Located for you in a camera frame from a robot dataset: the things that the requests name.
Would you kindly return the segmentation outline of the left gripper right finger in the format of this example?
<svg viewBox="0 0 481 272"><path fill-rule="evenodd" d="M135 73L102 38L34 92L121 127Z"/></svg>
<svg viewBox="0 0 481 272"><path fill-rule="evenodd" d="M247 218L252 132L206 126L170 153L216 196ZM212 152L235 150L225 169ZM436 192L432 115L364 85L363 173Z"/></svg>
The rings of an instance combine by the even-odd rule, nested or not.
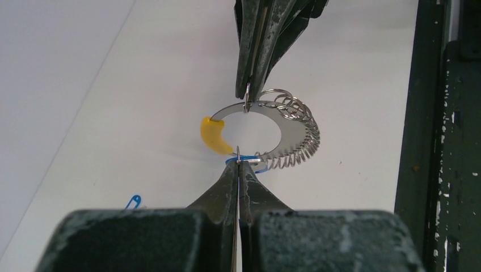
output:
<svg viewBox="0 0 481 272"><path fill-rule="evenodd" d="M243 271L423 271L406 225L382 210L290 209L239 163Z"/></svg>

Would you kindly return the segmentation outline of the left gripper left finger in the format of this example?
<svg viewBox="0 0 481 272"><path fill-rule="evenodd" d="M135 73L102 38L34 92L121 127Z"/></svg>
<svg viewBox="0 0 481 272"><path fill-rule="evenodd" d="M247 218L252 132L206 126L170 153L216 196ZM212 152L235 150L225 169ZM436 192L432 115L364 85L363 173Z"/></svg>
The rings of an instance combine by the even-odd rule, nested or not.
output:
<svg viewBox="0 0 481 272"><path fill-rule="evenodd" d="M183 209L77 210L37 271L236 271L238 163Z"/></svg>

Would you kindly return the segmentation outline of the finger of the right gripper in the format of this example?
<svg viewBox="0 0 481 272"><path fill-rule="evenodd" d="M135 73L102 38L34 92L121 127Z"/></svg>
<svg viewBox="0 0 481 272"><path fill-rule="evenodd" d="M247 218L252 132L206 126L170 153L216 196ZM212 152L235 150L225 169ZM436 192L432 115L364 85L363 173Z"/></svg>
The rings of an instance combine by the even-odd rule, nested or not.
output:
<svg viewBox="0 0 481 272"><path fill-rule="evenodd" d="M328 1L250 1L250 102L257 101L274 65L322 14Z"/></svg>
<svg viewBox="0 0 481 272"><path fill-rule="evenodd" d="M258 99L267 78L273 42L269 41L272 1L236 1L235 22L239 56L235 95L239 99Z"/></svg>

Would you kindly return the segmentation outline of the metal keyring with yellow tip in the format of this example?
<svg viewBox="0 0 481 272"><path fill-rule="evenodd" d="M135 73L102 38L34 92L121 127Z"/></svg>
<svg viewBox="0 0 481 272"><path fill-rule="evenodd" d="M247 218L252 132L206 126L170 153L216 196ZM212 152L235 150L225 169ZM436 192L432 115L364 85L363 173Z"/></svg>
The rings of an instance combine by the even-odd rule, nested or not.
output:
<svg viewBox="0 0 481 272"><path fill-rule="evenodd" d="M204 144L220 155L231 155L232 160L244 160L251 163L256 173L272 169L283 169L299 165L310 159L320 145L319 127L310 108L289 91L270 89L260 96L274 94L272 100L241 102L229 105L211 117L205 117L200 125L200 135ZM224 118L238 112L254 112L271 119L280 129L281 138L273 150L256 152L253 155L240 155L227 144L222 131Z"/></svg>

